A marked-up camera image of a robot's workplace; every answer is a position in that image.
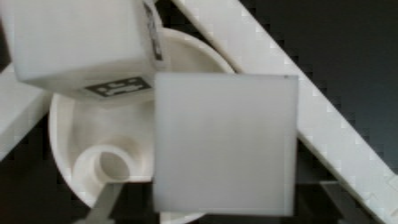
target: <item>matte white surface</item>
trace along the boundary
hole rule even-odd
[[[10,56],[23,82],[76,99],[96,99],[83,92],[96,84],[136,76],[152,82],[160,68],[142,2],[0,1]],[[138,100],[151,97],[149,93],[140,91],[128,95]]]
[[[172,62],[172,70],[179,72],[224,72],[232,69],[208,45],[181,32],[165,29],[165,43]],[[90,192],[80,191],[81,182],[73,178],[76,159],[94,145],[117,145],[133,151],[135,161],[144,174],[152,175],[152,101],[103,107],[96,103],[78,102],[55,95],[49,110],[49,141],[55,162],[65,183],[85,204],[92,207],[94,192],[101,191],[105,182],[87,187]],[[195,220],[202,214],[161,213],[161,224],[181,224]]]
[[[49,108],[51,95],[16,81],[12,65],[0,74],[0,161]]]
[[[398,223],[398,176],[238,0],[172,0],[234,69],[298,74],[298,137],[383,223]]]
[[[154,80],[156,211],[291,215],[296,76]]]

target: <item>curved white plastic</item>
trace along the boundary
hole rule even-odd
[[[220,55],[206,44],[168,29],[165,29],[165,46],[172,71],[232,73]],[[81,182],[76,182],[73,177],[76,177],[76,172],[87,171],[76,165],[78,158],[94,164],[97,159],[85,158],[85,153],[89,153],[85,149],[96,145],[113,145],[117,151],[126,149],[131,153],[133,161],[140,161],[140,164],[136,163],[144,169],[140,174],[152,175],[152,113],[152,101],[112,108],[101,107],[94,103],[81,103],[60,95],[53,97],[49,110],[53,157],[65,183],[89,206],[92,206],[97,192],[87,192],[87,189],[97,188],[85,186],[85,192],[80,190]],[[97,158],[97,152],[92,153],[92,158]],[[163,213],[161,224],[183,224],[200,216],[202,214]]]
[[[76,190],[85,193],[85,201],[94,204],[108,182],[151,181],[151,175],[142,171],[140,156],[133,154],[133,150],[115,145],[94,145],[78,156],[71,177]]]
[[[398,177],[238,0],[172,0],[232,68],[298,74],[298,136],[359,202],[398,223]]]

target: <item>black background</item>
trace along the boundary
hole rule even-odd
[[[396,171],[398,2],[241,0],[241,3]],[[165,26],[200,38],[168,0],[160,0],[158,7]],[[7,63],[0,35],[0,69]],[[89,211],[58,175],[46,125],[44,117],[0,162],[0,223],[7,224],[71,223]],[[298,183],[334,179],[300,144],[296,168]],[[220,224],[270,223],[234,217],[208,220]]]

